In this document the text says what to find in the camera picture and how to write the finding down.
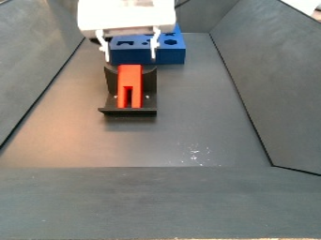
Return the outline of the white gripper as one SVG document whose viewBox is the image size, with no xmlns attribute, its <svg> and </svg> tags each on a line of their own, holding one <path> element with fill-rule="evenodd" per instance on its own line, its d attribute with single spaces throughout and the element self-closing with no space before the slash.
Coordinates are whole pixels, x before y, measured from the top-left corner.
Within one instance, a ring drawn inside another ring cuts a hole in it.
<svg viewBox="0 0 321 240">
<path fill-rule="evenodd" d="M 152 33 L 150 57 L 156 61 L 161 31 L 169 33 L 176 26 L 174 0 L 79 0 L 77 17 L 85 37 L 97 37 L 107 63 L 110 43 L 105 36 Z"/>
</svg>

